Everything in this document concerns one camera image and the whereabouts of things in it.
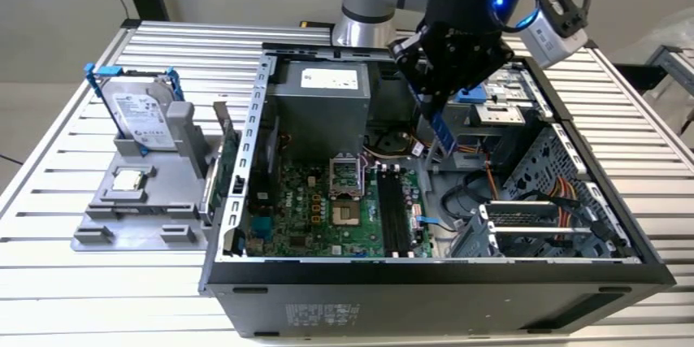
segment ram slot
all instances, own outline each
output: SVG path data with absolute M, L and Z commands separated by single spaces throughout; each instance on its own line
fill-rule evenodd
M 397 171 L 381 171 L 378 185 L 385 253 L 386 256 L 408 257 L 410 235 L 401 173 Z

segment power supply label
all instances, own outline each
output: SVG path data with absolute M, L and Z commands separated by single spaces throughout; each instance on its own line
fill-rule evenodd
M 286 320 L 294 327 L 356 325 L 361 304 L 287 304 Z
M 306 68 L 302 87 L 306 89 L 360 89 L 357 69 Z
M 174 137 L 157 99 L 134 93 L 115 93 L 113 99 L 127 132 L 135 141 L 151 150 L 175 148 Z

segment motherboard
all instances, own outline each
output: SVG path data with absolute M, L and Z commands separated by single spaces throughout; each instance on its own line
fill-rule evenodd
M 282 166 L 274 215 L 253 216 L 246 247 L 250 256 L 432 256 L 429 231 L 414 215 L 425 213 L 417 174 L 405 169 L 381 171 L 360 164 L 353 167 L 346 162 Z M 386 173 L 397 178 L 397 183 L 384 189 L 380 175 L 385 177 Z M 350 191 L 341 193 L 337 189 Z M 392 208 L 385 208 L 384 196 L 389 204 L 402 206 L 401 213 L 390 212 L 388 219 L 382 214 Z M 404 237 L 401 245 L 406 246 L 396 255 L 389 251 L 394 235 Z

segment workbench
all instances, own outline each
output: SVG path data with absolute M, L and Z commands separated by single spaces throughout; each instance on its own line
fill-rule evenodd
M 265 41 L 327 45 L 330 35 L 325 28 L 143 22 L 119 30 L 97 66 L 174 66 L 205 131 L 219 132 L 218 100 L 243 129 Z M 508 43 L 530 55 L 518 39 Z M 242 340 L 218 301 L 198 294 L 203 252 L 71 250 L 115 151 L 114 122 L 85 82 L 0 197 L 0 345 L 694 345 L 692 152 L 598 49 L 582 49 L 546 75 L 669 264 L 678 285 L 666 293 L 570 336 Z

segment open computer tower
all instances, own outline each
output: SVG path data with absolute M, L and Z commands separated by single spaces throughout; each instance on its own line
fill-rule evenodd
M 242 336 L 566 333 L 674 284 L 533 59 L 442 118 L 385 50 L 266 44 L 201 288 Z

